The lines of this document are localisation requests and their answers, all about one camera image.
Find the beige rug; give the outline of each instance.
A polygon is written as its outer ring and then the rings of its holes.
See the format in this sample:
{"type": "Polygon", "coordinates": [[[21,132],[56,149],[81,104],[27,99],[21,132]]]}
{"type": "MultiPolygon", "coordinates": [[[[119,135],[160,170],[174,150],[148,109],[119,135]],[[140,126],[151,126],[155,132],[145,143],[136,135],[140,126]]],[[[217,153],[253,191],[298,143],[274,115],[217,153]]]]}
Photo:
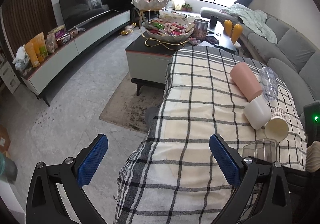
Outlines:
{"type": "Polygon", "coordinates": [[[99,119],[135,131],[147,133],[144,112],[147,108],[162,103],[163,90],[142,86],[140,95],[136,95],[137,85],[131,82],[128,73],[109,102],[99,119]]]}

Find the plaid cloth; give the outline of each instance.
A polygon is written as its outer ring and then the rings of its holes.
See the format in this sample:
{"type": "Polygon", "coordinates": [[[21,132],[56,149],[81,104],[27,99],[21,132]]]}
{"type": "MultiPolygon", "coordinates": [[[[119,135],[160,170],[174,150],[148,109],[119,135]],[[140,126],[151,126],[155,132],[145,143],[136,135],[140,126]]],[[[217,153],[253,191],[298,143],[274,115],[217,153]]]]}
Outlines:
{"type": "MultiPolygon", "coordinates": [[[[120,170],[114,223],[211,223],[218,215],[233,187],[210,152],[210,136],[219,133],[240,155],[243,146],[264,137],[244,116],[247,100],[229,74],[243,61],[259,79],[263,64],[219,49],[194,47],[173,55],[159,114],[120,170]]],[[[269,107],[284,108],[289,124],[278,160],[304,170],[303,127],[289,90],[277,81],[278,98],[269,107]]],[[[253,194],[247,209],[254,200],[253,194]]]]}

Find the black cup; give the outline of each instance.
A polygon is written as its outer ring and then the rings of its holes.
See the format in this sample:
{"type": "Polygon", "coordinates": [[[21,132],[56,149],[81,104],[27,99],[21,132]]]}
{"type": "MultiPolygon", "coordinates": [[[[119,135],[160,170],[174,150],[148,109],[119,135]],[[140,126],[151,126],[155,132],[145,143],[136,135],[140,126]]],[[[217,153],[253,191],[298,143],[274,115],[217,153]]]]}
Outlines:
{"type": "Polygon", "coordinates": [[[210,16],[210,27],[215,27],[217,25],[218,18],[215,16],[210,16]]]}

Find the gray sofa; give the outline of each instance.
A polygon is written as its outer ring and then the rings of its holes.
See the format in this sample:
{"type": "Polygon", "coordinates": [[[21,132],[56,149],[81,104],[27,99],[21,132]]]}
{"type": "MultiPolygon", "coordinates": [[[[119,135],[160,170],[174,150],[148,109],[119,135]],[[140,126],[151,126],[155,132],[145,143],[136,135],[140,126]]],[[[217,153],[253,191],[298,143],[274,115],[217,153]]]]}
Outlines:
{"type": "MultiPolygon", "coordinates": [[[[229,19],[218,10],[210,13],[210,8],[202,8],[200,14],[207,18],[209,14],[217,16],[222,22],[229,19]]],[[[320,100],[320,51],[285,22],[268,15],[266,24],[275,32],[277,45],[253,33],[243,24],[240,39],[255,60],[268,65],[285,82],[304,124],[303,106],[320,100]]]]}

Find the black tabletop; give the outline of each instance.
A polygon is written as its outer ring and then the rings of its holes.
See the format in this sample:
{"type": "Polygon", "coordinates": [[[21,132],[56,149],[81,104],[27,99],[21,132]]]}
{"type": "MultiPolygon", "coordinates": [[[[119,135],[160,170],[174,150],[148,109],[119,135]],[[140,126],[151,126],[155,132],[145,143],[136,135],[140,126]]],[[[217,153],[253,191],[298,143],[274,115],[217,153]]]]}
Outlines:
{"type": "MultiPolygon", "coordinates": [[[[217,25],[214,28],[211,28],[209,25],[208,29],[210,29],[210,30],[214,31],[214,33],[218,34],[218,35],[216,35],[216,34],[209,33],[208,36],[214,36],[217,40],[219,40],[219,44],[218,45],[211,45],[209,43],[205,43],[206,46],[221,48],[229,53],[238,54],[236,48],[234,47],[234,45],[231,42],[230,37],[224,31],[224,27],[221,24],[221,22],[218,21],[217,25]]],[[[155,55],[172,56],[176,51],[183,48],[183,45],[178,45],[178,46],[167,45],[170,49],[174,49],[174,50],[167,49],[163,45],[148,47],[145,45],[145,41],[146,41],[146,39],[143,36],[139,36],[125,50],[132,51],[132,52],[150,53],[150,54],[155,54],[155,55]]],[[[148,45],[156,45],[157,43],[158,43],[158,41],[154,41],[154,40],[147,41],[148,45]]],[[[184,44],[184,47],[190,47],[190,46],[191,45],[189,43],[184,44]]]]}

